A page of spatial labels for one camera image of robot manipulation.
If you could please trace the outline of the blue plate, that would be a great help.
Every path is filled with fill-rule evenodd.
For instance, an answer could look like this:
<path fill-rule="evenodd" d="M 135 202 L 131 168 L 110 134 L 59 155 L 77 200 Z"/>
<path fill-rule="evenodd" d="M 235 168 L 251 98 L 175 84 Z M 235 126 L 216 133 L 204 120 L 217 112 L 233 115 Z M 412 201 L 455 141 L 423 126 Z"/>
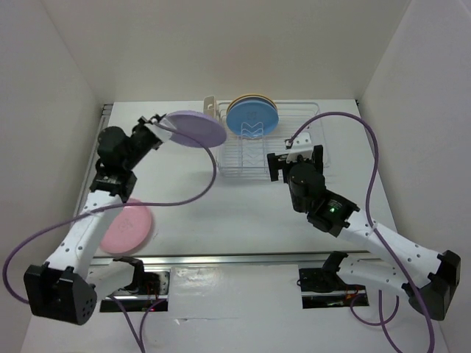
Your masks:
<path fill-rule="evenodd" d="M 272 133 L 279 122 L 274 105 L 260 99 L 247 99 L 234 104 L 226 116 L 228 129 L 243 138 L 262 138 Z"/>

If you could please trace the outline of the purple plate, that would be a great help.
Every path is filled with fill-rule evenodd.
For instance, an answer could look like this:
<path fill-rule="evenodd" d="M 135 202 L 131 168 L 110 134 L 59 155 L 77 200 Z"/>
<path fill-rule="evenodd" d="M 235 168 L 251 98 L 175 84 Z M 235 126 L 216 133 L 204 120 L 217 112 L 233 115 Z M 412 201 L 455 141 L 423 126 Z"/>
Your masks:
<path fill-rule="evenodd" d="M 208 148 L 222 145 L 227 139 L 224 127 L 213 117 L 193 110 L 181 110 L 166 115 L 166 120 L 179 132 L 171 141 L 186 147 L 200 148 L 195 140 Z"/>

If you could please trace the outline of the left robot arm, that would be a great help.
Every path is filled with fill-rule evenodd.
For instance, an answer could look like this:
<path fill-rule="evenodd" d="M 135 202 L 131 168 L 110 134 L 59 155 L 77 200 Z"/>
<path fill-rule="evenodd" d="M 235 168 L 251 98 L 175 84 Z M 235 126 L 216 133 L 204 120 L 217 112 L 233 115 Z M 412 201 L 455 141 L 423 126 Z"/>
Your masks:
<path fill-rule="evenodd" d="M 171 133 L 157 121 L 139 118 L 131 135 L 109 126 L 97 139 L 96 174 L 78 220 L 43 265 L 30 265 L 24 284 L 33 315 L 83 325 L 98 302 L 117 290 L 139 293 L 157 277 L 145 272 L 142 261 L 118 257 L 90 271 L 106 231 L 129 200 L 137 178 L 134 167 Z"/>

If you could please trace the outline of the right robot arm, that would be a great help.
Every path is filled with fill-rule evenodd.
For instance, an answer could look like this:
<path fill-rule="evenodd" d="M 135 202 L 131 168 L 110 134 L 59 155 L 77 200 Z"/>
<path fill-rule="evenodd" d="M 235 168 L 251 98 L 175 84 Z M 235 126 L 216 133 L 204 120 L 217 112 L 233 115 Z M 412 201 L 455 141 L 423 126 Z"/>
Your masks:
<path fill-rule="evenodd" d="M 371 285 L 404 297 L 419 313 L 434 321 L 445 319 L 461 279 L 461 258 L 451 250 L 426 249 L 395 231 L 369 220 L 365 210 L 327 189 L 320 145 L 299 153 L 267 155 L 272 181 L 288 185 L 294 211 L 321 232 L 366 249 L 388 267 L 333 252 L 325 261 L 322 281 L 332 289 L 342 284 Z"/>

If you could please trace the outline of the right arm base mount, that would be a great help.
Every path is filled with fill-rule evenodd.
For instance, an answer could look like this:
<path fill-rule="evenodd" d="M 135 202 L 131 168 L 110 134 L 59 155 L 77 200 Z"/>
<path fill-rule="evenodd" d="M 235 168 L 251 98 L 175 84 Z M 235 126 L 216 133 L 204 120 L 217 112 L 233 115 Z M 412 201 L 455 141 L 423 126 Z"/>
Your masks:
<path fill-rule="evenodd" d="M 366 288 L 347 285 L 322 268 L 300 268 L 297 286 L 301 290 L 302 308 L 322 309 L 369 306 Z"/>

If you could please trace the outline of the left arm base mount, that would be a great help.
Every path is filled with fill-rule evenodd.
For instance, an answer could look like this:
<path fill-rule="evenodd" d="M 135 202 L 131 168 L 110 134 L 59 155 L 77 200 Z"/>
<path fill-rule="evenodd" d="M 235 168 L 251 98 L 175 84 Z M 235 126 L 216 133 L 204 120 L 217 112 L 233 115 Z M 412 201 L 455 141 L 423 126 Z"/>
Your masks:
<path fill-rule="evenodd" d="M 136 290 L 120 289 L 113 293 L 128 313 L 144 313 L 155 302 L 151 312 L 166 312 L 169 307 L 170 270 L 151 271 L 151 279 Z"/>

